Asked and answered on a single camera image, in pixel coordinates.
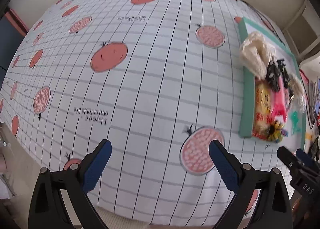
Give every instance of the grid pattern bed sheet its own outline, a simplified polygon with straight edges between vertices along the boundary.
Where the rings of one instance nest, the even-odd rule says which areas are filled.
[[[215,168],[183,167],[192,133],[219,134],[256,169],[278,167],[290,188],[276,146],[238,135],[243,16],[264,26],[237,0],[60,0],[17,50],[1,117],[51,171],[107,138],[93,204],[153,224],[214,225],[233,193]]]

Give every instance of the cable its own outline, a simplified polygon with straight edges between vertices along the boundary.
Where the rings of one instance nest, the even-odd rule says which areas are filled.
[[[302,85],[303,85],[303,88],[304,88],[304,92],[307,94],[307,90],[306,90],[306,87],[304,86],[304,82],[302,82]],[[310,128],[310,130],[312,130],[316,121],[311,122],[312,123],[312,126],[311,126],[311,124],[310,124],[311,113],[308,113],[308,108],[309,108],[309,99],[308,99],[308,97],[307,97],[307,102],[308,102],[308,106],[306,106],[306,112],[307,112],[307,117],[308,117],[309,128]]]
[[[282,41],[282,39],[279,37],[278,33],[276,32],[275,28],[273,27],[273,25],[271,24],[271,22],[269,21],[269,19],[268,19],[266,16],[264,16],[260,11],[258,11],[255,7],[253,7],[250,3],[247,3],[247,2],[244,1],[244,0],[240,0],[240,1],[242,1],[242,2],[245,3],[250,9],[252,9],[252,10],[259,16],[259,18],[261,19],[261,21],[262,21],[263,23],[264,23],[264,21],[266,20],[266,21],[269,23],[269,25],[272,27],[272,29],[271,29],[267,24],[265,24],[266,27],[267,27],[272,33],[274,33],[274,34],[276,35],[276,37],[279,39],[279,41],[280,41],[283,45],[285,45],[284,42]]]

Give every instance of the colorful toys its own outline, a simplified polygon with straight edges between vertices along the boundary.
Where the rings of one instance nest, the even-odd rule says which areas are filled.
[[[275,120],[270,125],[268,140],[279,143],[282,141],[283,137],[288,137],[289,133],[287,130],[283,129],[283,127],[284,125],[281,122]]]
[[[256,83],[256,103],[253,120],[253,136],[266,140],[269,133],[271,91],[265,82]]]
[[[299,123],[299,118],[298,118],[298,113],[297,111],[294,111],[291,115],[290,115],[290,119],[292,122],[292,129],[291,129],[291,135],[301,132],[301,128],[298,126]]]

